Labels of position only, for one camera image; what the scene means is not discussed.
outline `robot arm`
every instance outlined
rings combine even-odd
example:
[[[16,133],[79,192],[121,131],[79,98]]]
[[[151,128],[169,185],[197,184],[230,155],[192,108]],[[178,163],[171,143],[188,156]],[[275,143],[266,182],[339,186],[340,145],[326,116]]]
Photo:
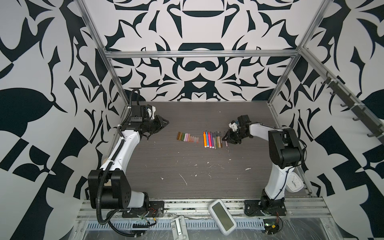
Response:
[[[147,208],[148,205],[145,201],[148,196],[145,193],[131,190],[125,171],[133,150],[143,136],[147,137],[145,133],[148,132],[149,136],[158,133],[169,121],[159,115],[154,116],[156,108],[151,105],[135,105],[130,108],[126,121],[118,126],[120,137],[107,161],[100,169],[92,170],[88,175],[91,206],[97,211]],[[106,221],[101,218],[99,223],[105,224]]]
[[[292,128],[279,129],[262,123],[251,123],[248,115],[242,115],[237,119],[238,122],[232,121],[229,124],[231,129],[223,140],[241,144],[241,139],[255,136],[269,142],[269,155],[273,163],[272,172],[267,186],[263,189],[260,208],[263,212],[267,212],[274,207],[281,207],[284,202],[287,177],[300,161],[303,162],[304,154],[296,133]]]

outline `white wall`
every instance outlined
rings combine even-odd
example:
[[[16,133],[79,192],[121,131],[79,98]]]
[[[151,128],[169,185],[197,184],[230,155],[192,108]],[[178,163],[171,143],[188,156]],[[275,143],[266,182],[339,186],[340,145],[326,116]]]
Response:
[[[335,0],[309,43],[330,71],[384,118],[383,1]],[[301,58],[273,103],[281,124],[308,145],[303,164],[345,237],[384,237],[384,146]]]
[[[295,49],[321,0],[284,2],[86,0],[110,51]],[[113,65],[128,93],[142,88],[143,100],[223,101],[267,100],[288,62],[288,57],[147,58]]]
[[[2,239],[67,239],[124,103],[72,0],[0,3]]]

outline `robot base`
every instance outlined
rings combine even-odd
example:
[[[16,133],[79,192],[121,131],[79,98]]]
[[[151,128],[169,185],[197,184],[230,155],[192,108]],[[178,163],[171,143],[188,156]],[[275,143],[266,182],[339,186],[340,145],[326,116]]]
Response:
[[[270,199],[264,189],[260,200],[245,200],[244,205],[244,213],[249,217],[276,216],[276,213],[278,213],[279,216],[285,216],[286,213],[284,198],[278,200]]]
[[[144,204],[142,207],[136,207],[132,208],[129,212],[122,212],[122,217],[123,218],[135,218],[138,215],[142,215],[146,212],[149,211],[148,217],[152,217],[153,212],[153,217],[157,217],[157,214],[159,212],[162,212],[164,209],[164,201],[149,201],[148,194],[145,192],[144,193]]]

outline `white paint speck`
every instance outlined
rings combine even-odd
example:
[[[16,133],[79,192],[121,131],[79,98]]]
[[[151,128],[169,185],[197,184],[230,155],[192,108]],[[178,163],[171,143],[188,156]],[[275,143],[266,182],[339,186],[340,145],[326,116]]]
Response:
[[[183,176],[181,176],[181,174],[179,174],[180,177],[184,180],[185,184],[188,186],[187,182],[185,181],[185,179],[183,178]]]

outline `gray wooden tabletop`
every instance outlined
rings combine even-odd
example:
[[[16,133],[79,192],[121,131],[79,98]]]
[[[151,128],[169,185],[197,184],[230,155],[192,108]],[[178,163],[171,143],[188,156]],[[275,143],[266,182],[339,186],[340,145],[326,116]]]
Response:
[[[132,190],[150,198],[260,197],[268,183],[272,161],[268,142],[245,138],[242,144],[204,148],[203,131],[228,131],[240,115],[276,126],[266,102],[150,102],[169,125],[136,146],[126,175]],[[178,132],[200,138],[200,143],[176,139]],[[286,191],[286,197],[305,197]]]

